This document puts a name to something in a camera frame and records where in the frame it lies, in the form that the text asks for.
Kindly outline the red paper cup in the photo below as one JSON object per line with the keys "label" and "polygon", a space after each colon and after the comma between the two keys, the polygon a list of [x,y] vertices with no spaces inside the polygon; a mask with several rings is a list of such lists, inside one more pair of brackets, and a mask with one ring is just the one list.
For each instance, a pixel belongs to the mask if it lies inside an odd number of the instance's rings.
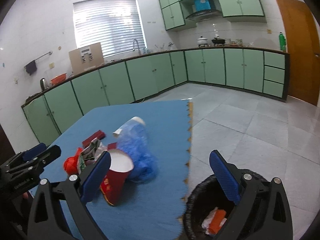
{"label": "red paper cup", "polygon": [[125,180],[134,168],[132,159],[119,149],[109,150],[111,166],[102,183],[100,191],[109,205],[115,206],[120,198]]}

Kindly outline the green white paper carton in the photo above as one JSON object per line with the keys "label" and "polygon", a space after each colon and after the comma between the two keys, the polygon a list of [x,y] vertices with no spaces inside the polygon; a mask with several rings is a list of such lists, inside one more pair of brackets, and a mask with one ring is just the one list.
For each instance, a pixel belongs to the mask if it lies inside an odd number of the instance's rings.
{"label": "green white paper carton", "polygon": [[87,166],[94,164],[106,149],[106,146],[103,145],[100,139],[94,138],[79,154],[77,162],[78,174],[80,174]]}

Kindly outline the black electric kettle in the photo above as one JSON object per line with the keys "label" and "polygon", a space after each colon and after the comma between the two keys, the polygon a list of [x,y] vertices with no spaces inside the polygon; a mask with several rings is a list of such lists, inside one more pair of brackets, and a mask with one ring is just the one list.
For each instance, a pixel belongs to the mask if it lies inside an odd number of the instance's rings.
{"label": "black electric kettle", "polygon": [[42,91],[45,91],[45,90],[47,90],[49,88],[48,82],[47,82],[47,80],[45,78],[42,78],[40,80],[40,87],[41,87]]}

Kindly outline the white cooking pot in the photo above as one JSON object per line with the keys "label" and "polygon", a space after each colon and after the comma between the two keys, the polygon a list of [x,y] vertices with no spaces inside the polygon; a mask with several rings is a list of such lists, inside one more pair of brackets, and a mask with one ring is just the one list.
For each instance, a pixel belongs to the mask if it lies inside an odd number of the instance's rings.
{"label": "white cooking pot", "polygon": [[208,39],[203,36],[200,36],[197,39],[197,45],[198,47],[208,47],[209,46]]}

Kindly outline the black wok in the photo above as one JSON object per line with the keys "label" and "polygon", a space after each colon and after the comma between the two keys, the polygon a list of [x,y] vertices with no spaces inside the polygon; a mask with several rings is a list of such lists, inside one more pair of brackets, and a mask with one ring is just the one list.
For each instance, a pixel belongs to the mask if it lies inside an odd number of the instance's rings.
{"label": "black wok", "polygon": [[212,39],[212,44],[215,47],[224,46],[225,45],[225,39],[219,38],[219,37],[215,37],[215,38]]}

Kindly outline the range hood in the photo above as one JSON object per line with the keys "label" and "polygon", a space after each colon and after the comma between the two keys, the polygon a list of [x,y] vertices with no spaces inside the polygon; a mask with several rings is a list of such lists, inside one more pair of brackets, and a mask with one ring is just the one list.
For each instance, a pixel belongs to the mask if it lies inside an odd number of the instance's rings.
{"label": "range hood", "polygon": [[210,20],[211,18],[222,16],[222,12],[216,9],[197,11],[186,17],[187,20],[200,22]]}

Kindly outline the white window blinds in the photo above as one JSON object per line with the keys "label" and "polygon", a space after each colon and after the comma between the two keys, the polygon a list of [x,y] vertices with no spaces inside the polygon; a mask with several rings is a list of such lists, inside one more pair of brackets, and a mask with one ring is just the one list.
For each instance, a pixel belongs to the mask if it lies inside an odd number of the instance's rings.
{"label": "white window blinds", "polygon": [[76,2],[73,23],[77,47],[100,42],[104,57],[132,51],[134,38],[147,47],[137,0]]}

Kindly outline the blue foam floor mat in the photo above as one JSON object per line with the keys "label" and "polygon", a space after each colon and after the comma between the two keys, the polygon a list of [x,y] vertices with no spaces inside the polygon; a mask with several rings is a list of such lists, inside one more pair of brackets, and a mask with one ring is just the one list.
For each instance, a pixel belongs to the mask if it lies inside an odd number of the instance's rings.
{"label": "blue foam floor mat", "polygon": [[[178,239],[191,145],[186,100],[98,107],[55,141],[61,155],[35,190],[29,239]],[[102,130],[100,159],[68,176],[62,163]]]}

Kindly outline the metal towel rail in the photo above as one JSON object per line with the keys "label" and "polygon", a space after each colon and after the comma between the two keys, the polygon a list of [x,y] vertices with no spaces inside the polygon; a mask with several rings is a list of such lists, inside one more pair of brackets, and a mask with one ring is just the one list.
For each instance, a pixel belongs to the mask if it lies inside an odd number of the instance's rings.
{"label": "metal towel rail", "polygon": [[31,62],[33,62],[33,61],[37,61],[37,60],[39,60],[39,59],[41,59],[41,58],[43,58],[43,57],[45,57],[45,56],[50,56],[50,55],[52,55],[52,53],[53,53],[53,51],[52,51],[52,50],[50,50],[49,52],[47,52],[47,53],[45,53],[45,54],[43,54],[43,55],[39,56],[38,58],[36,58],[36,59],[32,60]]}

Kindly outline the chrome sink faucet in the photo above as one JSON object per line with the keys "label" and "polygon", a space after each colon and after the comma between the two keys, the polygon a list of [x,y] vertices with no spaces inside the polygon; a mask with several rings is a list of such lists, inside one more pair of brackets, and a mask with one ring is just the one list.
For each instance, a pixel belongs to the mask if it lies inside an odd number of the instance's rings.
{"label": "chrome sink faucet", "polygon": [[138,55],[141,55],[140,46],[139,46],[138,40],[136,38],[133,39],[133,50],[132,51],[137,51]]}

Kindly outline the white blue paper cup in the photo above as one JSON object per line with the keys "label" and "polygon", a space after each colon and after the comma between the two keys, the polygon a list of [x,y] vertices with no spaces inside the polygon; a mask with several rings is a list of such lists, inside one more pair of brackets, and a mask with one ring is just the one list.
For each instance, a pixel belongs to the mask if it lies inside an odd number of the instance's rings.
{"label": "white blue paper cup", "polygon": [[145,124],[145,121],[142,118],[140,118],[138,116],[134,116],[130,120],[125,122],[123,125],[121,125],[118,129],[116,129],[112,133],[112,135],[115,138],[118,138],[121,134],[127,133],[129,130],[131,130],[132,128],[134,128],[137,125],[145,126],[146,124]]}

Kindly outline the blue box above hood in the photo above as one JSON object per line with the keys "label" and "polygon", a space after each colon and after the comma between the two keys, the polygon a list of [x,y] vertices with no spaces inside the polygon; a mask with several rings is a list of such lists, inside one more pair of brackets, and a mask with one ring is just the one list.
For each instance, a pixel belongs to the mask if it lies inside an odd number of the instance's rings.
{"label": "blue box above hood", "polygon": [[212,7],[209,0],[194,0],[196,12],[210,10]]}

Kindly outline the brown cardboard box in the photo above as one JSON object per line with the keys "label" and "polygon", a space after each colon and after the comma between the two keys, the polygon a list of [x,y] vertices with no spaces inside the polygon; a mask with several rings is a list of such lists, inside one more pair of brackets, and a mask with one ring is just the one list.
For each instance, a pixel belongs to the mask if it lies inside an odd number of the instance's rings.
{"label": "brown cardboard box", "polygon": [[105,63],[100,42],[70,51],[69,58],[74,75]]}

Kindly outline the orange plastic basin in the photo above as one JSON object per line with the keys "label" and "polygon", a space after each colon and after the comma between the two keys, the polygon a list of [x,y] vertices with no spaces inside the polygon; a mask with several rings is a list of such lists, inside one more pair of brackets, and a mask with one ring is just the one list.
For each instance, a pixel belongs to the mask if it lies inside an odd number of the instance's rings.
{"label": "orange plastic basin", "polygon": [[60,74],[56,77],[54,77],[53,79],[51,79],[50,83],[55,86],[55,85],[58,85],[60,83],[62,83],[63,81],[65,81],[67,79],[67,74],[66,73],[63,73],[63,74]]}

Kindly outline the blue plastic bag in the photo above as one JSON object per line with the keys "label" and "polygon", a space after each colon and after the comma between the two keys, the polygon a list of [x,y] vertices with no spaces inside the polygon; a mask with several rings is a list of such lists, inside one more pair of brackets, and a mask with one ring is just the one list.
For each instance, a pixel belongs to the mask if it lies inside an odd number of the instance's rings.
{"label": "blue plastic bag", "polygon": [[146,126],[137,125],[117,138],[117,149],[126,153],[134,168],[128,179],[135,183],[147,183],[157,176],[157,160],[148,145]]}

